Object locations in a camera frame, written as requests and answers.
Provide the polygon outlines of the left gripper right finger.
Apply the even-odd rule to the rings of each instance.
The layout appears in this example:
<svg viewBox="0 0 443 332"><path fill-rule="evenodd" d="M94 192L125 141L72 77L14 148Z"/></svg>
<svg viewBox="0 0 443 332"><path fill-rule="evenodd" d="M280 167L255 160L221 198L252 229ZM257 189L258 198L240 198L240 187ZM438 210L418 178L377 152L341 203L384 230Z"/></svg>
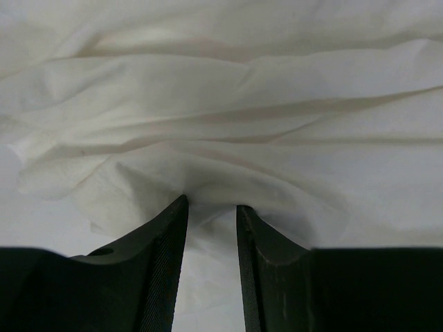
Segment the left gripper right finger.
<svg viewBox="0 0 443 332"><path fill-rule="evenodd" d="M442 250L307 250L236 211L247 331L441 331Z"/></svg>

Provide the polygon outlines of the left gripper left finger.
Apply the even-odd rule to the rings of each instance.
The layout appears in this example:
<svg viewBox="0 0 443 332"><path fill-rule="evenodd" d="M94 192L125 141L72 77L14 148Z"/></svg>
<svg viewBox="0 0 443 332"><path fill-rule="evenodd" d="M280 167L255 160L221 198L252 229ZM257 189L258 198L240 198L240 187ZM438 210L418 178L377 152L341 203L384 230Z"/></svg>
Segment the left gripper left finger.
<svg viewBox="0 0 443 332"><path fill-rule="evenodd" d="M1 249L2 331L170 331L188 227L180 196L88 255Z"/></svg>

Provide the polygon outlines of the white tank top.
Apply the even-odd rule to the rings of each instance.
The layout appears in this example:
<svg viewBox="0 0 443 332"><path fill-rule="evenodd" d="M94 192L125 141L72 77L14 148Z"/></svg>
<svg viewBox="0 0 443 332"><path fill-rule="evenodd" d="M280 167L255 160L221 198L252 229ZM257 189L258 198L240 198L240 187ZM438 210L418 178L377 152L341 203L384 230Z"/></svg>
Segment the white tank top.
<svg viewBox="0 0 443 332"><path fill-rule="evenodd" d="M185 194L304 246L441 246L442 2L2 1L1 142L114 236Z"/></svg>

